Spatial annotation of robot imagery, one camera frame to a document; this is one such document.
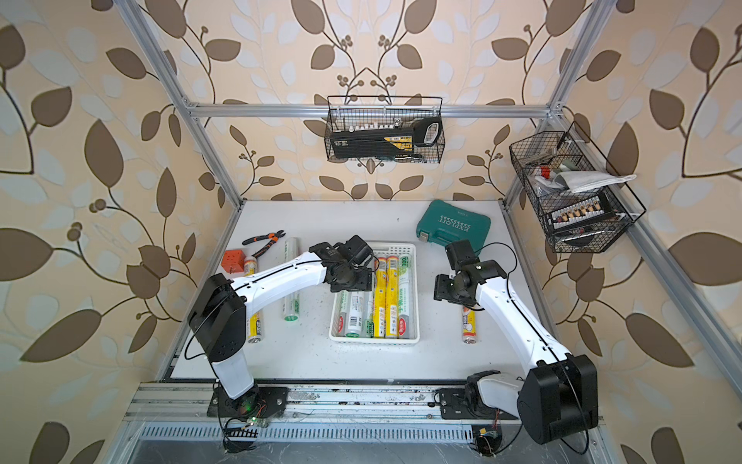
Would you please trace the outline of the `yellow wrap roll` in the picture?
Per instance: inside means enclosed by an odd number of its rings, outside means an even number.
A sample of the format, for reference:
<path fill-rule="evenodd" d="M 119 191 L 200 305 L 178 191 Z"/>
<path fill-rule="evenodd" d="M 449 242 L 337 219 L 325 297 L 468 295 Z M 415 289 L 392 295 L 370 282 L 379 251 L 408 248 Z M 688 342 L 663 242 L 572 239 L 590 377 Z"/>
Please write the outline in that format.
<path fill-rule="evenodd" d="M 374 290 L 374 338 L 386 337 L 386 288 L 388 287 L 388 261 L 378 259 Z"/>
<path fill-rule="evenodd" d="M 245 276 L 251 276 L 258 271 L 257 260 L 254 257 L 245 259 Z M 247 343 L 255 344 L 263 339 L 262 312 L 255 312 L 247 324 Z"/>
<path fill-rule="evenodd" d="M 399 257 L 388 257 L 386 264 L 386 338 L 398 338 Z"/>
<path fill-rule="evenodd" d="M 462 340 L 465 344 L 477 343 L 477 313 L 468 307 L 462 309 Z"/>

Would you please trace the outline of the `white wrap roll red label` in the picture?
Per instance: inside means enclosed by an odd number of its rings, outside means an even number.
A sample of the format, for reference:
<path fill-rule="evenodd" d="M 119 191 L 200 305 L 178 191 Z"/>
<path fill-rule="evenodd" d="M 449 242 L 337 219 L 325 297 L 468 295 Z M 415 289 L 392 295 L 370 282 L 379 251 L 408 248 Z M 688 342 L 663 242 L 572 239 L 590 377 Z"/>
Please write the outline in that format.
<path fill-rule="evenodd" d="M 350 298 L 350 293 L 348 291 L 341 291 L 339 293 L 338 319 L 336 323 L 336 332 L 338 336 L 345 336 L 345 330 L 347 327 L 349 298 Z"/>

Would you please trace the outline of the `white green wrap roll long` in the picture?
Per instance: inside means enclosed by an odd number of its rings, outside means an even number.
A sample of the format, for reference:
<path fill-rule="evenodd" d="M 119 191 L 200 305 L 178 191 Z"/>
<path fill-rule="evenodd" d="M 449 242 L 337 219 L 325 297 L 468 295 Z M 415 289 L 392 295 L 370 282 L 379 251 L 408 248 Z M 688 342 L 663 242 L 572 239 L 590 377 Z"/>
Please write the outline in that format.
<path fill-rule="evenodd" d="M 345 336 L 346 338 L 359 338 L 363 330 L 365 294 L 362 292 L 350 293 L 348 301 Z"/>

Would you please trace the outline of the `white plastic basket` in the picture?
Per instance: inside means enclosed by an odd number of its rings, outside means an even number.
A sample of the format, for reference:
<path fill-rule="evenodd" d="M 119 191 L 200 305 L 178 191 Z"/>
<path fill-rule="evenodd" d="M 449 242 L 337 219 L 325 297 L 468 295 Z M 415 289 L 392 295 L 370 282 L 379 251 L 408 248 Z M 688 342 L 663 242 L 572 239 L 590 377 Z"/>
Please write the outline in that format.
<path fill-rule="evenodd" d="M 366 345 L 415 345 L 420 340 L 417 250 L 411 243 L 372 242 L 368 292 L 334 297 L 330 340 Z"/>

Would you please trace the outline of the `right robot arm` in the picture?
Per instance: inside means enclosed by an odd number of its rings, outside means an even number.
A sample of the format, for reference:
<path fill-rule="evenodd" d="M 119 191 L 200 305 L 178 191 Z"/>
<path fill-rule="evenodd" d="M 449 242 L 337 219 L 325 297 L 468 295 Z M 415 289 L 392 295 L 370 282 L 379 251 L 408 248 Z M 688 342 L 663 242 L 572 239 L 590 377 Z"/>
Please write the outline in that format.
<path fill-rule="evenodd" d="M 589 357 L 573 355 L 552 336 L 517 294 L 509 272 L 495 260 L 480 260 L 469 241 L 447 245 L 446 257 L 453 274 L 437 276 L 435 300 L 489 314 L 523 369 L 522 375 L 490 370 L 469 376 L 465 404 L 471 411 L 504 411 L 538 444 L 597 427 L 598 373 Z"/>

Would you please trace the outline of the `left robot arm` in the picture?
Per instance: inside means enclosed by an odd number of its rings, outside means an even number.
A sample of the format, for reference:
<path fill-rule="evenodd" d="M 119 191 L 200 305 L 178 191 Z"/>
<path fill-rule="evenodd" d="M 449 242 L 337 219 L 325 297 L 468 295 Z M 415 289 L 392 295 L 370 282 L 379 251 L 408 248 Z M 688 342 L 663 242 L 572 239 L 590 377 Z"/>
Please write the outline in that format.
<path fill-rule="evenodd" d="M 254 390 L 247 359 L 252 315 L 305 288 L 326 284 L 330 292 L 372 289 L 372 247 L 355 235 L 344 243 L 324 242 L 269 270 L 230 280 L 210 276 L 199 291 L 187 324 L 226 396 L 236 400 Z"/>

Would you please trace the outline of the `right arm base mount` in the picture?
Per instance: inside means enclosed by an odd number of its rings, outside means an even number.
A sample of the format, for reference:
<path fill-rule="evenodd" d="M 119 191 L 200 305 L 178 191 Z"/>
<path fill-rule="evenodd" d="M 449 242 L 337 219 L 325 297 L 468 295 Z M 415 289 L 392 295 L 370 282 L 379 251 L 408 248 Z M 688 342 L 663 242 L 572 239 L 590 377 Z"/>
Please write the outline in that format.
<path fill-rule="evenodd" d="M 434 393 L 435 401 L 441 409 L 444 420 L 494 421 L 515 420 L 516 417 L 502 410 L 486 406 L 478 394 L 466 388 L 443 388 Z"/>

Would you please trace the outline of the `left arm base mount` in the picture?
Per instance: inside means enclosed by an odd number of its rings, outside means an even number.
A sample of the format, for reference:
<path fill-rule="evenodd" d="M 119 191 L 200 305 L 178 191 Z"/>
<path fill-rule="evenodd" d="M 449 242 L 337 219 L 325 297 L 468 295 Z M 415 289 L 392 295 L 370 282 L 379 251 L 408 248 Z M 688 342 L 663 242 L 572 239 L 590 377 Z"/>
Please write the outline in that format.
<path fill-rule="evenodd" d="M 285 411 L 289 389 L 286 387 L 255 386 L 233 399 L 220 384 L 214 385 L 207 416 L 217 419 L 270 419 Z"/>

